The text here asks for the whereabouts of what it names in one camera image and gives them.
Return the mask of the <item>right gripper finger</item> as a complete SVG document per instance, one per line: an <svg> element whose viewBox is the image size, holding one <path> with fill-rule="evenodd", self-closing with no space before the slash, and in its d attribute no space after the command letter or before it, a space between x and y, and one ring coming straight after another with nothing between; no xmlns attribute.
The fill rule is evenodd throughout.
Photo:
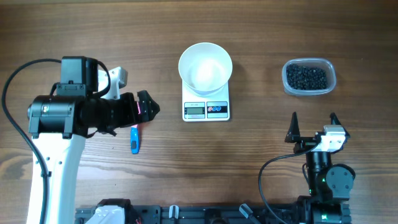
<svg viewBox="0 0 398 224"><path fill-rule="evenodd" d="M301 140L300 136L300 130L299 130L299 122L298 122L298 117L297 113L293 112L292 113L292 119L290 122L290 127L287 131L287 135L285 137L285 142L286 143L296 143Z"/></svg>
<svg viewBox="0 0 398 224"><path fill-rule="evenodd" d="M330 114L330 119L331 119L331 124L342 126L342 124L340 123L340 121L335 113ZM349 132L347 132L347 130L345 128L343 128L343 129L345 131L345 137L349 138L350 137Z"/></svg>

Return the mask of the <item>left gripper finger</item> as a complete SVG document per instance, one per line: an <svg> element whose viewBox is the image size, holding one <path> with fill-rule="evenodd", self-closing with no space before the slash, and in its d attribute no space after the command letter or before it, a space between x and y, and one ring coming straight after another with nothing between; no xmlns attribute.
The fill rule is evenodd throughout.
<svg viewBox="0 0 398 224"><path fill-rule="evenodd" d="M139 106L141 108L153 108L155 106L155 102L147 90L138 91L137 96L139 98Z"/></svg>
<svg viewBox="0 0 398 224"><path fill-rule="evenodd" d="M138 102L138 108L142 123L152 121L160 111L160 107L155 101L140 101Z"/></svg>

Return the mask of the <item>pink scoop blue handle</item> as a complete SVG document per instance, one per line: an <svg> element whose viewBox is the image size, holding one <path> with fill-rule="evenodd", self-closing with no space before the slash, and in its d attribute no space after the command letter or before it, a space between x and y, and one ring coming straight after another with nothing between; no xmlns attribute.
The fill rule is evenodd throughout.
<svg viewBox="0 0 398 224"><path fill-rule="evenodd" d="M138 154L140 150L140 131L137 124L131 126L130 130L130 147L132 154Z"/></svg>

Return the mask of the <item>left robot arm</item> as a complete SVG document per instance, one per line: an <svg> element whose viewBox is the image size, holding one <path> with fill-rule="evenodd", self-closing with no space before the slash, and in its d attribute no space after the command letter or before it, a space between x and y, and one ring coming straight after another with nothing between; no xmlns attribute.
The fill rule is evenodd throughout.
<svg viewBox="0 0 398 224"><path fill-rule="evenodd" d="M152 121L159 105L147 91L108 96L100 90L98 67L89 57L63 57L61 79L49 95L37 96L28 108L31 143L38 152L32 175L28 223L73 223L78 166L86 139L96 132Z"/></svg>

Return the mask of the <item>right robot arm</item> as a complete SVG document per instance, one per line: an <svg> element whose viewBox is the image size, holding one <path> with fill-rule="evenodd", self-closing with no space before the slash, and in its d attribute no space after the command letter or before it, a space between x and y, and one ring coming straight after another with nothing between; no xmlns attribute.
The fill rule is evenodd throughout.
<svg viewBox="0 0 398 224"><path fill-rule="evenodd" d="M286 143L294 143L294 155L304 154L307 167L309 196L297 199L294 223L351 223L349 205L356 177L355 171L345 164L333 164L331 156L343 150L350 138L336 114L331 123L313 137L302 137L296 112L292 114Z"/></svg>

